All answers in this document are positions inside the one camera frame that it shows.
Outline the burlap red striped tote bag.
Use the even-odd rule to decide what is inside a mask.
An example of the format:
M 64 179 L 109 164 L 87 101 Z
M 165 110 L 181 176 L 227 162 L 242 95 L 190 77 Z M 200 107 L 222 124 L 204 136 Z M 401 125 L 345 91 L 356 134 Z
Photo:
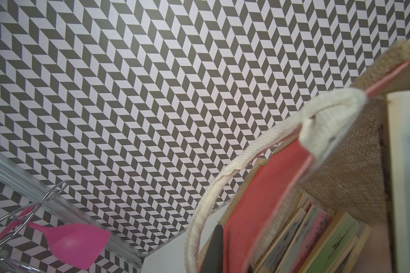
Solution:
M 386 221 L 381 105 L 389 93 L 407 88 L 410 42 L 399 40 L 350 87 L 313 98 L 254 140 L 221 170 L 199 202 L 186 232 L 185 270 L 197 273 L 215 257 L 225 273 L 253 271 L 305 193 L 359 219 Z M 251 173 L 220 220 L 222 245 L 215 245 L 214 235 L 201 245 L 224 186 L 249 165 Z

